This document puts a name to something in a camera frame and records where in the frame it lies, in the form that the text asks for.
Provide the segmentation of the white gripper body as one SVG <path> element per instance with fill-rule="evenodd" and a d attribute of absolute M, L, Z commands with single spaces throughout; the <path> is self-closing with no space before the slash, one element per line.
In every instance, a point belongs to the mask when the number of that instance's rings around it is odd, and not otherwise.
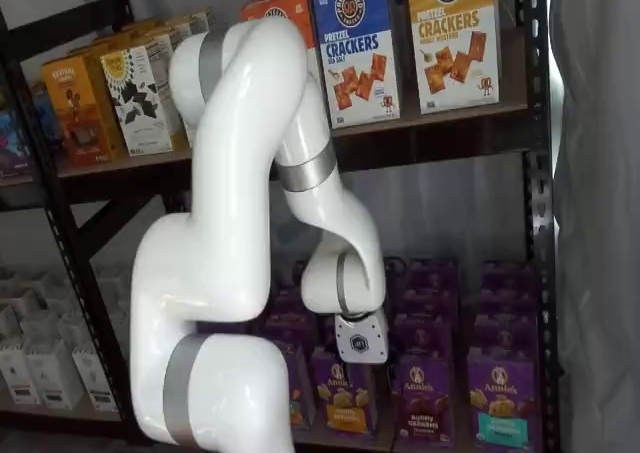
<path fill-rule="evenodd" d="M 389 358 L 389 327 L 384 311 L 359 317 L 334 316 L 337 351 L 351 364 L 380 365 Z"/>

